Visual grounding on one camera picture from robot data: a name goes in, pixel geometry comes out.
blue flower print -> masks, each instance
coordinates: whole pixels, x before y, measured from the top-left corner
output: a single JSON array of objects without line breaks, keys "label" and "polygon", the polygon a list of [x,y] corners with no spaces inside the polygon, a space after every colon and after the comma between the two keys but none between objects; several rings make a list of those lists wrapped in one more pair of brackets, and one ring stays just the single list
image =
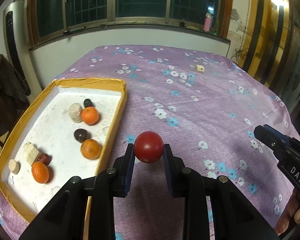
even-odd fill
[{"label": "blue flower print", "polygon": [[174,117],[170,117],[167,121],[168,125],[170,125],[171,127],[175,127],[178,126],[179,122],[176,118]]},{"label": "blue flower print", "polygon": [[208,211],[208,219],[209,219],[209,222],[213,222],[212,210]]},{"label": "blue flower print", "polygon": [[257,191],[258,191],[257,185],[256,185],[255,183],[250,184],[250,185],[248,186],[248,191],[249,191],[251,194],[257,193]]},{"label": "blue flower print", "polygon": [[236,179],[237,178],[237,172],[235,169],[229,169],[229,178]]},{"label": "blue flower print", "polygon": [[251,132],[251,131],[248,130],[247,133],[248,133],[249,137],[253,137],[254,138],[254,133],[253,132]]},{"label": "blue flower print", "polygon": [[174,95],[174,96],[180,95],[178,91],[172,91],[171,94]]},{"label": "blue flower print", "polygon": [[115,233],[115,240],[123,240],[121,234]]},{"label": "blue flower print", "polygon": [[237,115],[235,113],[229,113],[229,117],[236,118]]},{"label": "blue flower print", "polygon": [[217,163],[219,171],[226,172],[227,167],[224,163]]},{"label": "blue flower print", "polygon": [[189,78],[189,79],[195,79],[195,74],[189,73],[189,74],[188,74],[188,78]]},{"label": "blue flower print", "polygon": [[127,143],[134,143],[136,137],[133,134],[128,134],[126,137]]},{"label": "blue flower print", "polygon": [[0,225],[3,227],[3,220],[1,217],[0,217]]}]

tangerine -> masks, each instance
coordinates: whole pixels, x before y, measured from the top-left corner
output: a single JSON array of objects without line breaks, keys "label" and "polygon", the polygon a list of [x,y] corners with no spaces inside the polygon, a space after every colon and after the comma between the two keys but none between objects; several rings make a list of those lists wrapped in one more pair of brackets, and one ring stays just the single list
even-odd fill
[{"label": "tangerine", "polygon": [[94,160],[100,156],[101,146],[94,139],[87,139],[82,143],[80,150],[83,157]]},{"label": "tangerine", "polygon": [[98,122],[99,113],[93,106],[88,106],[81,111],[81,119],[86,124],[92,125]]},{"label": "tangerine", "polygon": [[31,172],[34,180],[38,183],[47,183],[50,177],[47,166],[41,162],[32,164]]}]

floral tablecloth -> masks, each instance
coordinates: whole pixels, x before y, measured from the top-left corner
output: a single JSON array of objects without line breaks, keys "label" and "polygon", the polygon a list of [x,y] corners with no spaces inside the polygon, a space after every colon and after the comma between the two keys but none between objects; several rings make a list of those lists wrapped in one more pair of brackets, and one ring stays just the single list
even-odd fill
[{"label": "floral tablecloth", "polygon": [[[78,77],[127,82],[128,101],[110,166],[138,134],[155,131],[186,166],[203,176],[228,176],[274,227],[292,185],[253,130],[267,123],[299,136],[284,103],[268,88],[225,57],[162,46],[98,47],[56,78]],[[114,214],[117,239],[181,238],[183,200],[170,197],[162,160],[136,161],[131,190],[127,198],[114,200]],[[212,225],[211,211],[208,216]],[[0,223],[13,240],[27,226],[1,193]]]}]

wooden block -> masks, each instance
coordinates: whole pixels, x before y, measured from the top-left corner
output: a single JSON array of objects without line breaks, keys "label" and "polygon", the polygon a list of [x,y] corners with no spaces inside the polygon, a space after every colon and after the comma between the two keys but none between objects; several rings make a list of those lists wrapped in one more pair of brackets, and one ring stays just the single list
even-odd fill
[{"label": "wooden block", "polygon": [[82,107],[79,103],[74,103],[69,107],[69,115],[72,121],[76,123],[82,122],[81,111]]},{"label": "wooden block", "polygon": [[37,161],[39,157],[39,151],[32,143],[27,142],[23,146],[23,151],[23,156],[30,166]]},{"label": "wooden block", "polygon": [[16,160],[11,159],[8,162],[8,168],[13,174],[17,175],[20,171],[20,164]]}]

wooden window frame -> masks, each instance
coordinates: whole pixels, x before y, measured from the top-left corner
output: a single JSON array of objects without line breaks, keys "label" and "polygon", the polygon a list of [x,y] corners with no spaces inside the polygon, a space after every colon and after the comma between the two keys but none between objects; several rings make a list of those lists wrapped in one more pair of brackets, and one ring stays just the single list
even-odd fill
[{"label": "wooden window frame", "polygon": [[[226,38],[228,34],[228,29],[230,25],[231,19],[231,11],[232,11],[232,2],[233,0],[219,0],[218,12],[217,12],[217,20],[216,20],[216,30],[218,30],[218,35]],[[157,23],[159,25],[170,25],[172,27],[179,25],[181,20],[176,20],[170,17],[170,6],[171,0],[167,0],[166,3],[166,12],[165,18],[155,18],[155,17],[124,17],[124,18],[116,18],[115,17],[115,0],[107,0],[107,19],[97,20],[92,22],[81,23],[78,25],[74,25],[71,27],[67,27],[66,25],[66,1],[62,0],[62,14],[63,14],[63,25],[64,28],[53,32],[47,36],[40,37],[38,30],[38,21],[37,21],[37,8],[36,8],[36,0],[27,0],[27,25],[28,25],[28,34],[30,41],[30,48],[33,48],[39,44],[42,44],[46,41],[59,38],[64,36],[64,34],[69,34],[70,31],[81,31],[79,28],[84,29],[93,29],[98,27],[104,27],[105,25],[113,25],[113,24],[147,24],[147,22]],[[191,28],[195,27],[200,30],[203,30],[203,24],[196,24],[192,22],[185,22],[186,30],[191,30]]]}]

